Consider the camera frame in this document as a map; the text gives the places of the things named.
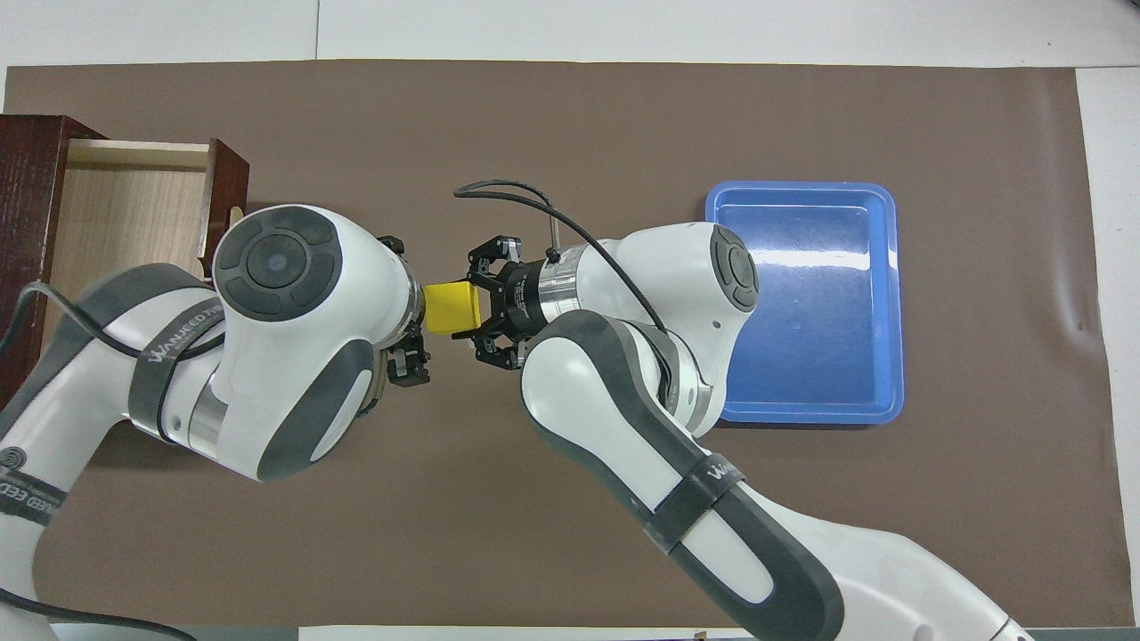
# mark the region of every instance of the brown mat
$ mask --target brown mat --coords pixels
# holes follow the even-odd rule
[[[480,178],[539,185],[600,237],[699,219],[726,179],[879,182],[898,204],[902,416],[707,445],[789,506],[914,538],[1025,625],[1132,622],[1070,70],[41,67],[9,72],[6,111],[219,137],[252,165],[251,203],[397,235],[425,283],[495,234],[546,246],[540,216],[450,197]],[[731,623],[531,433],[516,374],[430,348],[430,386],[389,390],[276,485],[114,433],[44,537],[42,595],[187,623]]]

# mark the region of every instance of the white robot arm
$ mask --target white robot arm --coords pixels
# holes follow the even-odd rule
[[[425,382],[422,290],[389,244],[402,252],[331,211],[282,205],[229,230],[217,292],[170,265],[88,287],[88,328],[65,318],[0,412],[0,589],[34,599],[36,542],[120,421],[274,480],[324,457],[385,378]],[[55,636],[0,603],[8,639]]]
[[[1031,641],[919,545],[777,505],[694,439],[720,414],[732,347],[759,298],[748,249],[732,232],[671,225],[531,263],[516,261],[516,240],[492,241],[511,248],[500,258],[513,259],[491,286],[483,284],[504,292],[505,301],[491,305],[505,322],[474,333],[477,352],[521,366],[523,401],[539,436],[597,477],[757,639]],[[658,326],[598,248],[636,283]],[[469,273],[477,283],[487,271],[479,255]],[[524,356],[488,358],[479,351],[488,328],[529,339]]]

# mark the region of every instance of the black strap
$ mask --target black strap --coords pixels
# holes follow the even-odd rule
[[[11,514],[41,526],[51,522],[67,493],[35,477],[0,466],[0,514]]]
[[[742,480],[744,474],[727,459],[719,454],[708,455],[653,510],[653,516],[645,521],[645,534],[668,554],[690,528]]]
[[[162,328],[139,352],[127,398],[127,409],[136,424],[154,430],[174,443],[162,428],[162,404],[174,376],[178,358],[221,319],[221,301],[209,298],[196,302]]]

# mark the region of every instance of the plastic tray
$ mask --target plastic tray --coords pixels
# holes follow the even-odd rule
[[[722,182],[706,219],[744,241],[760,283],[722,417],[855,425],[897,416],[903,340],[890,193],[858,182]]]

